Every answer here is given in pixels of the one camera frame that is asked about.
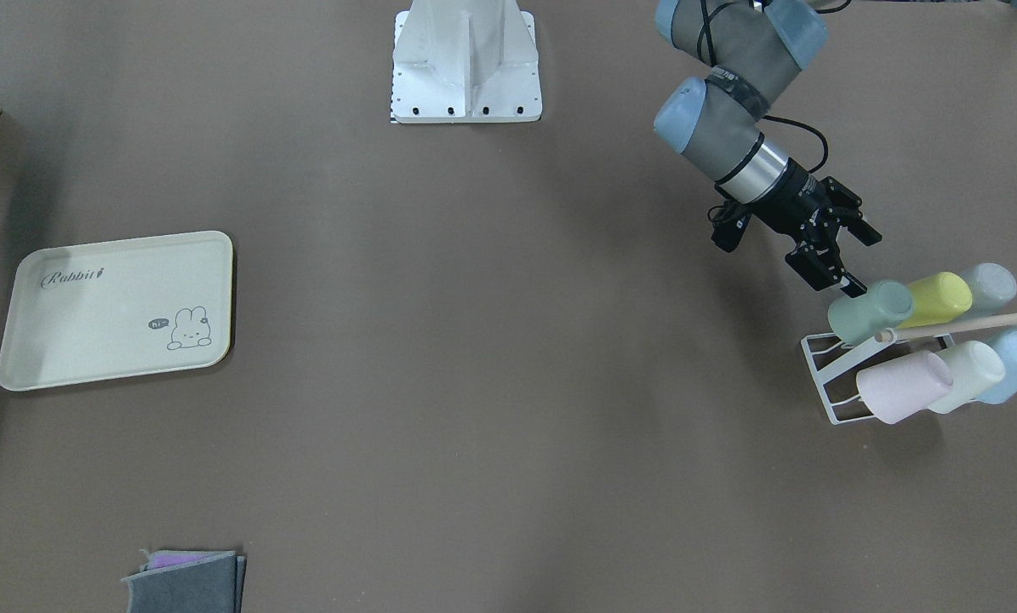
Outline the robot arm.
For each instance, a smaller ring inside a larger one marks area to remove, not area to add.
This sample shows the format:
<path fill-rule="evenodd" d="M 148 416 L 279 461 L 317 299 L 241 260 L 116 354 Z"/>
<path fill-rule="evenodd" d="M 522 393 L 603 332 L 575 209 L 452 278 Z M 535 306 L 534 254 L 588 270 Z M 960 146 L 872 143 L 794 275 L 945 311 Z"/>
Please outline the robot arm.
<path fill-rule="evenodd" d="M 812 289 L 860 296 L 866 285 L 843 264 L 837 237 L 845 229 L 866 247 L 882 239 L 861 198 L 838 179 L 816 178 L 758 128 L 827 42 L 823 16 L 805 1 L 661 1 L 657 30 L 709 74 L 672 93 L 654 131 L 722 195 L 709 213 L 719 249 L 737 249 L 758 220 L 793 240 L 786 264 Z"/>

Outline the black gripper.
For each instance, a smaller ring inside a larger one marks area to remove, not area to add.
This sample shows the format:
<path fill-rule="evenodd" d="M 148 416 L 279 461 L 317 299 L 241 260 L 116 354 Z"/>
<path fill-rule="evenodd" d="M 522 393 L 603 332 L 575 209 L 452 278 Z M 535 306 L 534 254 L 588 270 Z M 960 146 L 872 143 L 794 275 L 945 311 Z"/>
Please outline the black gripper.
<path fill-rule="evenodd" d="M 773 232 L 785 234 L 797 247 L 786 255 L 786 264 L 815 291 L 839 287 L 846 296 L 865 295 L 868 287 L 851 275 L 840 260 L 837 232 L 819 226 L 822 212 L 834 218 L 866 247 L 878 244 L 883 236 L 866 220 L 862 199 L 834 177 L 826 177 L 825 190 L 796 160 L 788 160 L 772 186 L 756 198 L 731 193 L 735 187 L 749 191 L 745 182 L 730 179 L 716 183 L 723 197 L 721 212 L 710 213 L 711 241 L 727 253 L 738 248 L 752 216 L 763 221 Z"/>

